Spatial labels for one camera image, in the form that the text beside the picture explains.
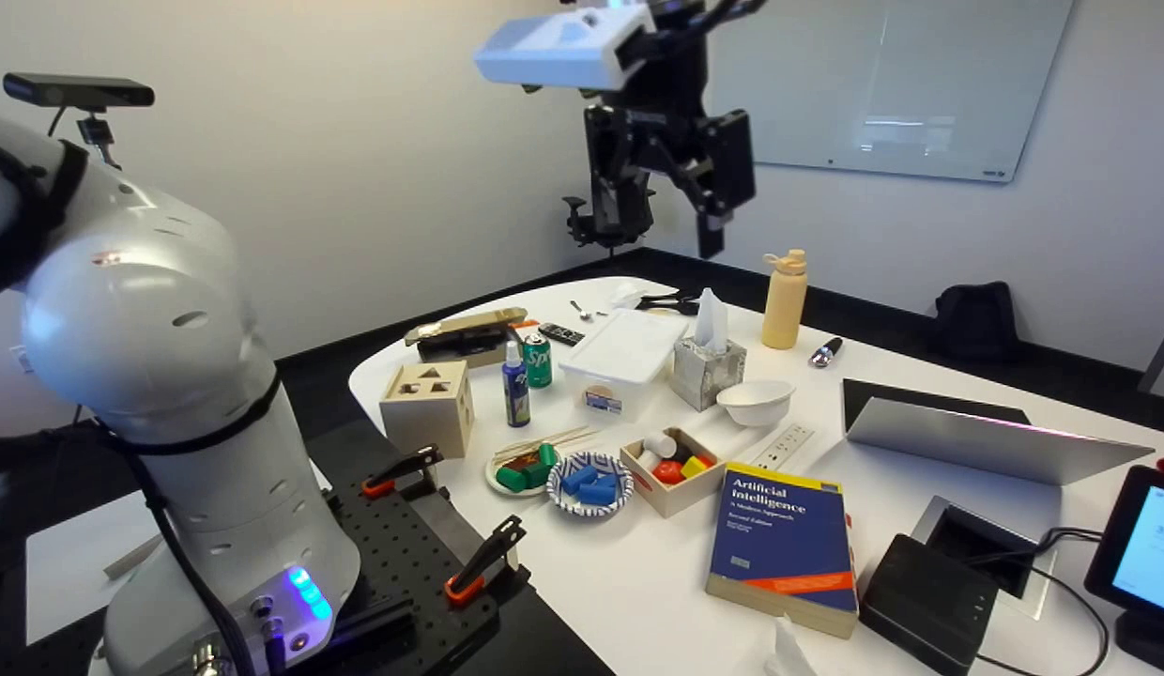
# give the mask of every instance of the small bowl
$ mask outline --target small bowl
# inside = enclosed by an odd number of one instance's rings
[[[617,476],[617,499],[611,501],[584,501],[574,499],[567,486],[565,486],[565,476],[567,471],[579,471],[579,470],[601,470],[601,471],[611,471]],[[617,513],[624,501],[629,501],[629,493],[630,493],[630,471],[619,464],[619,458],[610,458],[610,454],[570,454],[570,458],[561,458],[548,471],[548,499],[570,513],[570,519],[610,519]]]
[[[780,377],[755,377],[720,390],[719,404],[745,429],[770,429],[790,411],[791,395],[796,390]]]

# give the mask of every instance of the book cover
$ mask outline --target book cover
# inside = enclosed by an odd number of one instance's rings
[[[826,635],[853,635],[855,574],[836,484],[732,463],[705,589]]]

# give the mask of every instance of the box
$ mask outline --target box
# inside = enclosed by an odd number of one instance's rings
[[[705,493],[719,486],[719,479],[724,476],[724,463],[720,454],[714,454],[711,445],[702,445],[695,435],[681,433],[681,429],[664,429],[664,435],[674,435],[684,451],[711,458],[711,470],[684,479],[684,484],[661,484],[637,458],[652,454],[641,444],[629,444],[619,445],[619,463],[629,464],[635,493],[641,499],[652,501],[657,513],[681,513],[684,505],[697,501]]]
[[[687,404],[711,407],[720,390],[745,382],[745,344],[727,342],[724,351],[714,357],[695,342],[675,342],[669,376]]]
[[[442,458],[467,458],[472,429],[467,360],[428,360],[402,366],[381,404],[388,439],[398,451],[435,445]]]

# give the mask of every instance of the bottle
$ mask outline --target bottle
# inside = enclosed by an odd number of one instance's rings
[[[553,344],[545,337],[526,337],[517,342],[522,349],[522,366],[530,371],[530,386],[545,390],[553,386]]]
[[[762,317],[762,344],[791,349],[799,342],[799,317],[806,299],[806,251],[791,246],[785,255],[766,255],[770,269],[770,295]]]
[[[505,400],[507,400],[507,429],[526,429],[532,420],[530,404],[530,371],[522,365],[517,342],[507,342],[507,360],[505,360]]]

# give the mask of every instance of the wooden block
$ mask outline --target wooden block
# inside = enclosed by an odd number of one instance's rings
[[[416,451],[432,444],[442,458],[467,458],[472,429],[470,365],[411,365],[392,377],[381,407],[388,439],[398,451]]]

